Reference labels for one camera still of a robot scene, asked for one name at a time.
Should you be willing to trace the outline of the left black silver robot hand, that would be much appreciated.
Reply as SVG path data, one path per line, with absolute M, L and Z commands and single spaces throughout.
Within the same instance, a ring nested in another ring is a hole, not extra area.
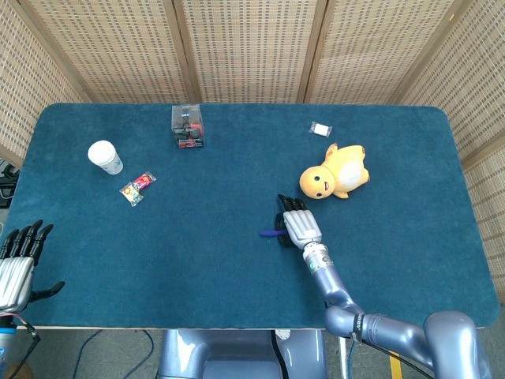
M 47 236 L 54 225 L 43 220 L 13 229 L 1 246 L 1 315 L 22 312 L 29 303 L 50 298 L 65 286 L 59 281 L 41 291 L 32 289 L 34 270 L 39 264 Z

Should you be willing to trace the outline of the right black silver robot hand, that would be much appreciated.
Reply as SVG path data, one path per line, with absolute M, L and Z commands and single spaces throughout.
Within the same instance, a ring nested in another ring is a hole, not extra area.
M 321 242 L 322 232 L 305 202 L 282 194 L 278 195 L 278 199 L 283 211 L 276 215 L 274 227 L 280 232 L 277 237 L 280 245 L 303 250 L 309 243 Z

